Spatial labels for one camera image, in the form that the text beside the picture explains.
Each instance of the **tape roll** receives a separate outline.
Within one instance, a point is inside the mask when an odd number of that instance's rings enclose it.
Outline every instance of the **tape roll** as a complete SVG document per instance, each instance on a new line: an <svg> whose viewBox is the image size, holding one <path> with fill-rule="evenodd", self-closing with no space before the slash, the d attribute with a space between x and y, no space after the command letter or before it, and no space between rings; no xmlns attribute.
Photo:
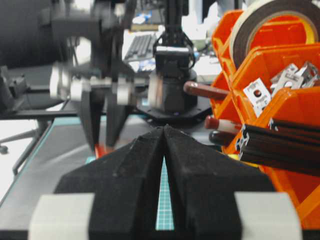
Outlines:
<svg viewBox="0 0 320 240"><path fill-rule="evenodd" d="M279 16L299 17L307 33L307 43L318 42L320 8L309 0L258 0L236 21L229 42L229 53L239 68L251 49L256 33L267 21Z"/></svg>

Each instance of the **cutting mat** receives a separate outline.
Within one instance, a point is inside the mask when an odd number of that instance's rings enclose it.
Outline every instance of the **cutting mat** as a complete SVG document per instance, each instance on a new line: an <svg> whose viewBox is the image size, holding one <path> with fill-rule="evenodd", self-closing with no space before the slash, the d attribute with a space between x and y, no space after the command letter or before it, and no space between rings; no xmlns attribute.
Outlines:
<svg viewBox="0 0 320 240"><path fill-rule="evenodd" d="M168 184L168 172L165 160L163 160L160 180L158 211L156 216L156 230L174 230L174 221L171 208L170 190Z"/></svg>

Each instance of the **black circular base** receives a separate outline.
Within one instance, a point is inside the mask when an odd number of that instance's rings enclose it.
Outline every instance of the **black circular base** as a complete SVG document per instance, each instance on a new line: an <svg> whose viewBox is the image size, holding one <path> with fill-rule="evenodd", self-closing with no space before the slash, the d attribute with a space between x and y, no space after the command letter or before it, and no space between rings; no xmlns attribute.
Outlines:
<svg viewBox="0 0 320 240"><path fill-rule="evenodd" d="M202 119L212 114L210 101L208 98L198 96L197 104L189 111L179 113L162 112L154 109L151 106L138 105L137 110L158 122L173 123L178 121L193 121L196 119Z"/></svg>

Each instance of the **black foam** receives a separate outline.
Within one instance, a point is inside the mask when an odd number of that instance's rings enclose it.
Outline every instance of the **black foam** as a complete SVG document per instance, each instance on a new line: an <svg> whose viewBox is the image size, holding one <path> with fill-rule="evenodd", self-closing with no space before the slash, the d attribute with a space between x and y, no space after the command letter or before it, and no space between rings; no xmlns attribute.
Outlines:
<svg viewBox="0 0 320 240"><path fill-rule="evenodd" d="M133 239L154 230L163 161L163 129L66 174L55 193L95 193L90 239Z"/></svg>
<svg viewBox="0 0 320 240"><path fill-rule="evenodd" d="M177 227L193 229L196 239L240 240L242 226L234 193L273 192L268 177L168 125L164 136L170 193L176 192L171 202Z"/></svg>

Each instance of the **orange object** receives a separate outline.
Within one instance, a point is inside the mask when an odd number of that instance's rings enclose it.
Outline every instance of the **orange object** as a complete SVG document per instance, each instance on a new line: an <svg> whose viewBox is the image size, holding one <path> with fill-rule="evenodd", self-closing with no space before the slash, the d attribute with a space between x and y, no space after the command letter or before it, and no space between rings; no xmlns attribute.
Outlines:
<svg viewBox="0 0 320 240"><path fill-rule="evenodd" d="M113 148L110 148L110 147L107 147L104 145L99 145L99 144L96 144L94 146L94 150L95 150L95 158L96 159L99 159L99 158L101 158L105 155L108 155L114 151Z"/></svg>
<svg viewBox="0 0 320 240"><path fill-rule="evenodd" d="M281 89L257 118L251 102L243 92L251 82L261 78L267 88L270 79L294 63L301 68L305 61L320 69L320 43L306 44L304 23L297 17L281 16L264 24L256 34L252 49L237 70L229 54L229 38L241 10L230 11L221 19L212 35L212 45L222 72L212 87L229 91L224 100L211 98L212 112L217 119L267 128L270 118L320 126L320 87ZM235 143L226 154L238 153ZM272 180L279 192L287 192L304 229L320 229L320 177L310 176L267 166L259 166Z"/></svg>

